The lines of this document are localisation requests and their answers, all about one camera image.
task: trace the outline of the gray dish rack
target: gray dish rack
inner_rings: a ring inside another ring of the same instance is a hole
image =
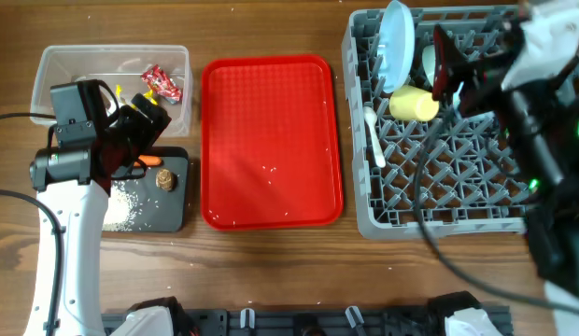
[[[388,97],[377,75],[376,48],[383,9],[353,12],[342,42],[342,63],[351,115],[354,159],[352,172],[358,228],[369,239],[420,238],[414,213],[414,171],[426,132],[432,121],[399,121],[388,112]],[[500,22],[517,15],[517,6],[412,8],[416,27],[415,59],[409,85],[431,90],[420,56],[432,44],[432,31],[440,23],[470,60],[500,50]],[[579,65],[558,92],[569,103],[579,92]],[[372,107],[387,166],[374,165],[370,135],[362,108]],[[501,164],[517,170],[511,149],[498,137],[492,117],[452,122],[431,150],[424,169],[424,218],[435,237],[460,233],[523,232],[528,198],[526,183],[506,178],[489,159],[486,144]]]

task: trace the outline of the white spoon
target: white spoon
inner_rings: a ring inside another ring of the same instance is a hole
[[[385,167],[385,157],[383,156],[383,150],[381,150],[381,145],[379,144],[379,138],[376,136],[376,131],[374,130],[374,126],[376,124],[376,113],[373,109],[368,106],[364,107],[364,121],[368,125],[368,130],[371,133],[371,142],[373,143],[373,156],[374,156],[374,164],[377,167],[383,168]]]

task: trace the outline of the transparent container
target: transparent container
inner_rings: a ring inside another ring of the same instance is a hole
[[[165,137],[186,136],[191,122],[192,73],[190,55],[183,46],[89,45],[50,46],[45,49],[36,72],[32,92],[32,113],[54,114],[50,87],[81,79],[102,79],[115,92],[121,85],[121,97],[131,101],[137,93],[148,91],[140,76],[158,64],[183,88],[182,101],[176,105],[158,99],[167,110],[171,123],[162,133]],[[54,121],[31,118],[35,124],[49,126]]]

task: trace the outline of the red tray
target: red tray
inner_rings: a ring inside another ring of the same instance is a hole
[[[218,60],[202,87],[201,213],[210,226],[293,228],[339,217],[332,78],[322,58]]]

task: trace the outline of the red candy wrapper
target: red candy wrapper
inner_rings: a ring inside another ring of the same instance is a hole
[[[181,101],[182,91],[158,64],[142,74],[142,80],[148,84],[151,90],[163,96],[169,103],[177,104]]]

